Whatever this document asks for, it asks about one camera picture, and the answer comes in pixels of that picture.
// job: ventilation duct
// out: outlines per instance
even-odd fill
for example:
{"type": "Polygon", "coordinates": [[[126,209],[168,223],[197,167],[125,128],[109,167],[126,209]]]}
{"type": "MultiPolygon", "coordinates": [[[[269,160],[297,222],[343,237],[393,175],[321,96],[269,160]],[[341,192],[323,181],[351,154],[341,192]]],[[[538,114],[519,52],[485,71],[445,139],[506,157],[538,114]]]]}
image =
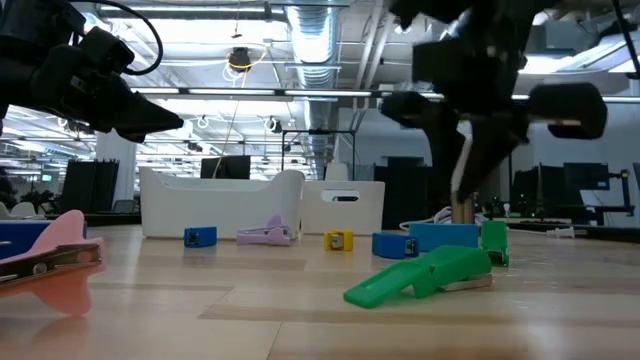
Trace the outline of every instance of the ventilation duct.
{"type": "MultiPolygon", "coordinates": [[[[335,8],[302,6],[287,8],[291,26],[291,45],[295,61],[300,64],[332,64],[337,55],[338,12],[335,8]]],[[[297,69],[300,86],[304,89],[332,89],[336,86],[337,71],[329,67],[301,67],[297,69]]],[[[335,130],[338,126],[338,103],[305,102],[305,123],[309,129],[335,130]]],[[[324,172],[327,141],[335,144],[335,136],[310,136],[309,150],[317,174],[324,172]]]]}

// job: yellow block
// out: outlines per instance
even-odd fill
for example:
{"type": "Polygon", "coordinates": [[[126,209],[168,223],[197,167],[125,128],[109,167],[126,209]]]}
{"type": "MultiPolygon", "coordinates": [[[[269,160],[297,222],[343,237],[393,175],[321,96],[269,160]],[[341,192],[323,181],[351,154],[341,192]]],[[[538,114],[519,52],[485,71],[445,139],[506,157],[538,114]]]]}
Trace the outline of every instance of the yellow block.
{"type": "Polygon", "coordinates": [[[324,234],[325,251],[352,251],[353,231],[329,230],[324,234]]]}

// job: purple clip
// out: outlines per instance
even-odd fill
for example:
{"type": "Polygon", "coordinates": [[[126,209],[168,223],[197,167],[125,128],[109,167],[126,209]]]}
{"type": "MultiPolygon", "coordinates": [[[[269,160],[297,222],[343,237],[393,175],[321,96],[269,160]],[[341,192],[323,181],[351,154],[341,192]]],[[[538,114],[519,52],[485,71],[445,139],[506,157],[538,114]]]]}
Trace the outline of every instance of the purple clip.
{"type": "Polygon", "coordinates": [[[265,244],[275,246],[289,246],[289,227],[282,224],[280,215],[269,219],[267,226],[255,229],[243,229],[238,231],[238,245],[265,244]]]}

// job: fluorescent light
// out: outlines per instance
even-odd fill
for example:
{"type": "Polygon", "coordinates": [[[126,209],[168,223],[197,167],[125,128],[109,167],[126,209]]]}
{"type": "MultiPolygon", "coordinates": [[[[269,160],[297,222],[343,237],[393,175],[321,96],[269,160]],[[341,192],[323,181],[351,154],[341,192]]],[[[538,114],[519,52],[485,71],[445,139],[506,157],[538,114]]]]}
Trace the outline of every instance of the fluorescent light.
{"type": "Polygon", "coordinates": [[[627,62],[625,62],[622,65],[618,65],[616,67],[614,67],[613,69],[609,70],[609,72],[611,73],[635,73],[636,69],[633,66],[633,61],[629,60],[627,62]]]}
{"type": "Polygon", "coordinates": [[[138,163],[138,167],[160,168],[161,166],[163,166],[163,165],[162,164],[158,164],[158,163],[149,163],[149,162],[139,162],[138,163]]]}
{"type": "Polygon", "coordinates": [[[573,61],[573,57],[566,56],[561,59],[550,56],[526,55],[527,64],[524,69],[520,70],[520,74],[529,75],[547,75],[553,74],[561,68],[569,65],[573,61]]]}
{"type": "Polygon", "coordinates": [[[177,88],[131,88],[131,91],[137,91],[141,94],[179,94],[177,88]]]}
{"type": "Polygon", "coordinates": [[[427,99],[444,99],[444,95],[437,94],[437,93],[426,92],[426,93],[420,93],[420,95],[422,95],[427,99]]]}
{"type": "Polygon", "coordinates": [[[341,90],[287,90],[289,96],[353,96],[370,97],[371,91],[341,91],[341,90]]]}
{"type": "Polygon", "coordinates": [[[406,34],[408,34],[408,33],[410,33],[410,32],[411,32],[411,26],[409,26],[409,27],[407,28],[407,30],[404,30],[404,29],[402,28],[402,26],[397,25],[397,26],[396,26],[396,29],[395,29],[395,33],[396,33],[396,34],[398,34],[398,35],[406,35],[406,34]]]}
{"type": "MultiPolygon", "coordinates": [[[[177,12],[230,12],[230,13],[243,13],[243,12],[263,12],[264,8],[261,7],[234,7],[234,6],[130,6],[131,10],[135,11],[177,11],[177,12]]],[[[101,6],[101,11],[122,11],[115,6],[101,6]]],[[[273,9],[274,14],[283,14],[284,11],[280,9],[273,9]]]]}
{"type": "Polygon", "coordinates": [[[7,170],[7,174],[11,174],[11,175],[40,175],[40,171],[36,171],[36,170],[7,170]]]}
{"type": "Polygon", "coordinates": [[[637,96],[603,96],[602,100],[609,104],[640,104],[637,96]]]}
{"type": "Polygon", "coordinates": [[[34,144],[29,141],[16,141],[16,146],[22,150],[45,152],[46,148],[42,145],[34,144]]]}
{"type": "Polygon", "coordinates": [[[173,168],[154,168],[153,171],[168,172],[168,173],[184,173],[184,171],[181,169],[173,169],[173,168]]]}
{"type": "Polygon", "coordinates": [[[26,136],[27,135],[27,134],[23,133],[20,130],[8,128],[8,127],[3,128],[2,132],[5,133],[5,134],[12,134],[12,135],[18,135],[18,136],[26,136]]]}
{"type": "Polygon", "coordinates": [[[273,90],[257,89],[189,89],[194,95],[275,95],[273,90]]]}

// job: metal clip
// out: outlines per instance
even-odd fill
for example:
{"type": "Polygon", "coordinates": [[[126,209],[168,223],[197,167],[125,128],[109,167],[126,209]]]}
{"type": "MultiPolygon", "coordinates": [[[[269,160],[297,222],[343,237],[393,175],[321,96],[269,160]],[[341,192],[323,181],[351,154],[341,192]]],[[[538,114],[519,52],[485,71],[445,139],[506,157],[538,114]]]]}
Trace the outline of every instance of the metal clip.
{"type": "Polygon", "coordinates": [[[100,246],[60,245],[54,250],[0,265],[0,285],[32,280],[54,272],[102,263],[100,246]]]}
{"type": "Polygon", "coordinates": [[[331,248],[333,250],[341,250],[344,248],[342,234],[331,234],[331,248]]]}
{"type": "Polygon", "coordinates": [[[416,256],[418,253],[418,246],[416,244],[416,239],[407,239],[407,245],[404,251],[407,256],[416,256]]]}

